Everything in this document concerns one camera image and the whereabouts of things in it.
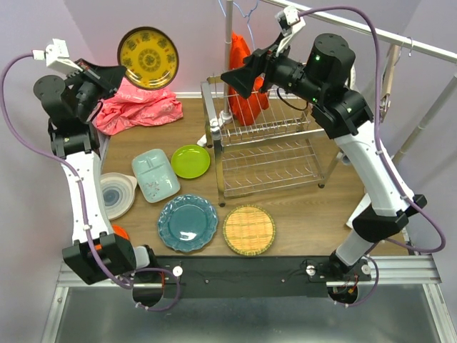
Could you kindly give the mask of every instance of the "light blue divided tray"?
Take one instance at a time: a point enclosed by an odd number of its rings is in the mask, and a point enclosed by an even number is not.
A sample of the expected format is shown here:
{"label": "light blue divided tray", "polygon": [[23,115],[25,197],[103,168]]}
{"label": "light blue divided tray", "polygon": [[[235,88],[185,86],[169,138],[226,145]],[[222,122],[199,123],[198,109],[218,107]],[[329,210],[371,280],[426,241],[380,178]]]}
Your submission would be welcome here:
{"label": "light blue divided tray", "polygon": [[131,167],[148,202],[164,200],[181,188],[169,159],[161,149],[152,149],[138,155],[132,161]]}

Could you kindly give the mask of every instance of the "dish rack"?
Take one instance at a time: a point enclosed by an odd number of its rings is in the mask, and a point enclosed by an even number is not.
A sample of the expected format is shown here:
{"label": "dish rack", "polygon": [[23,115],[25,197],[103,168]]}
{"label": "dish rack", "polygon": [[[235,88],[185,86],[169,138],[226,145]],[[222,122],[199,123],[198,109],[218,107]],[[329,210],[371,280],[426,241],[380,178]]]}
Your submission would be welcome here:
{"label": "dish rack", "polygon": [[[312,119],[311,106],[298,111],[277,99],[275,89],[268,92],[268,108],[261,110],[252,125],[241,126],[236,119],[219,125],[217,114],[230,108],[231,97],[237,101],[241,97],[224,96],[227,92],[220,76],[201,83],[206,140],[214,148],[221,207],[226,199],[257,192],[305,184],[323,188],[338,162],[336,155],[325,171],[321,168],[311,140],[326,134]],[[286,101],[295,107],[305,104],[288,97]]]}

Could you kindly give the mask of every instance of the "pink plastic bag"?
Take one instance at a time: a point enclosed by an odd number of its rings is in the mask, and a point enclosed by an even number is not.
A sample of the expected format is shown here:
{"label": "pink plastic bag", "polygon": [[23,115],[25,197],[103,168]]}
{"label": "pink plastic bag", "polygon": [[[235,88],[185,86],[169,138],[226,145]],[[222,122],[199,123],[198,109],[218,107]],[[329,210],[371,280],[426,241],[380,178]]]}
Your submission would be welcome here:
{"label": "pink plastic bag", "polygon": [[147,91],[123,79],[116,95],[104,101],[95,127],[112,136],[136,125],[164,125],[182,117],[182,104],[172,91]]}

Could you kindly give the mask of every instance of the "lime green plate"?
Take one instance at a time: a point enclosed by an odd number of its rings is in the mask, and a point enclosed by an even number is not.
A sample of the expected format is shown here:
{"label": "lime green plate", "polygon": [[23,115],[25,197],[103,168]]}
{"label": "lime green plate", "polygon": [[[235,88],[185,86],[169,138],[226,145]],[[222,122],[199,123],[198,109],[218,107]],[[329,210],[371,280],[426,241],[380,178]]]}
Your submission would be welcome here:
{"label": "lime green plate", "polygon": [[211,159],[208,152],[198,145],[185,145],[171,157],[174,172],[183,179],[195,179],[205,174]]}

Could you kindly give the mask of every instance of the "wooden table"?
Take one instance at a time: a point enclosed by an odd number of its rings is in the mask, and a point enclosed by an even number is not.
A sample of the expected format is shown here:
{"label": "wooden table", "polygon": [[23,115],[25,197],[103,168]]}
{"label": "wooden table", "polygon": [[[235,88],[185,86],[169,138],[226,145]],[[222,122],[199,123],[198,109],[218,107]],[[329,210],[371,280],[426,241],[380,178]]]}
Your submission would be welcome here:
{"label": "wooden table", "polygon": [[[104,163],[104,173],[119,172],[133,175],[132,159],[151,149],[163,149],[171,155],[186,144],[195,144],[204,133],[204,115],[201,99],[183,99],[184,118],[165,126],[134,127],[111,138]],[[313,145],[322,165],[326,166],[335,154],[336,145],[327,138],[314,139]],[[210,151],[211,161],[214,154]],[[345,226],[349,215],[363,196],[363,185],[352,166],[339,164],[324,189],[317,186],[299,187],[273,193],[255,194],[250,197],[227,200],[219,207],[216,171],[214,163],[198,179],[179,179],[179,194],[196,194],[208,199],[219,216],[218,231],[201,255],[232,255],[224,241],[222,223],[226,215],[242,204],[256,204],[266,209],[276,223],[276,238],[267,255],[327,255],[346,238],[349,228]],[[178,254],[167,248],[157,232],[157,219],[165,203],[148,203],[139,188],[136,189],[134,205],[113,224],[123,227],[130,235],[134,246],[148,244],[157,255]],[[373,254],[404,255],[406,250],[394,244],[381,244]]]}

